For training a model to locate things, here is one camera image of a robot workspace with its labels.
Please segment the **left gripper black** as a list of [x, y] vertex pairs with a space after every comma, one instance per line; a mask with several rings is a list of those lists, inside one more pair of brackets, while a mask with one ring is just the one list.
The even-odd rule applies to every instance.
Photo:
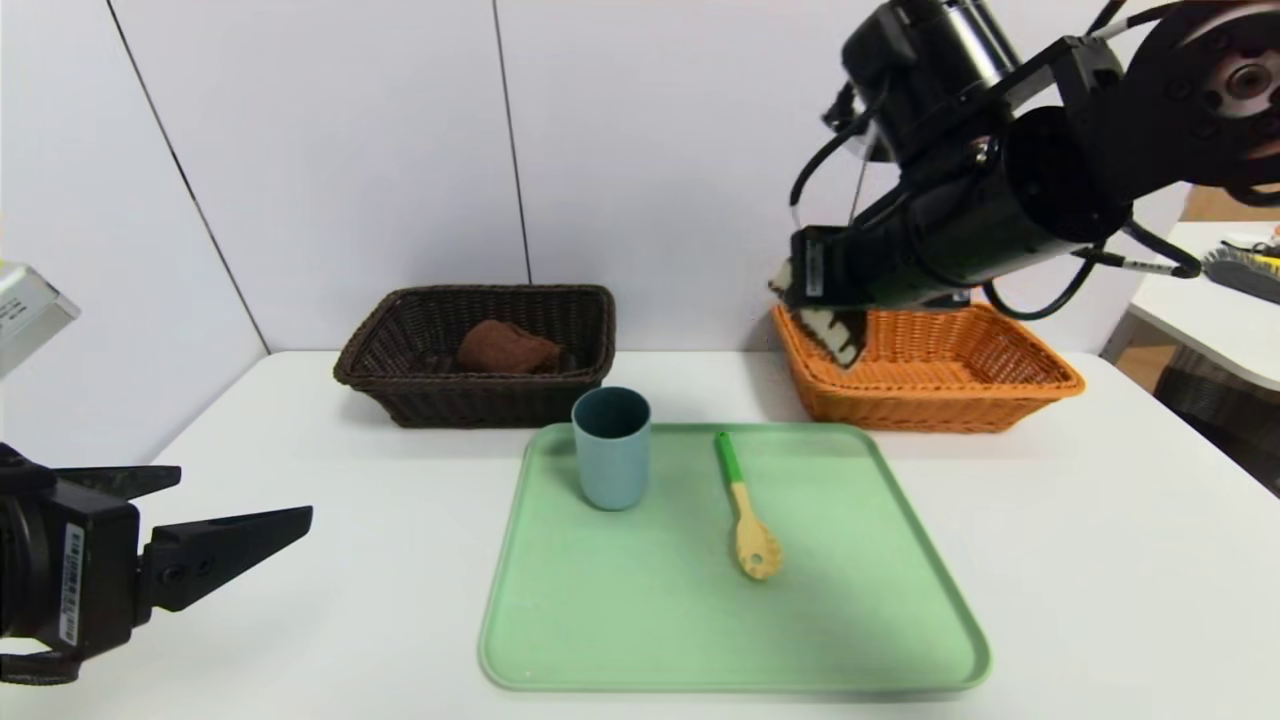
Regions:
[[140, 556], [129, 501], [180, 483], [169, 465], [60, 468], [45, 492], [3, 498], [3, 635], [86, 661], [155, 609], [180, 612], [310, 532], [302, 506], [155, 527]]

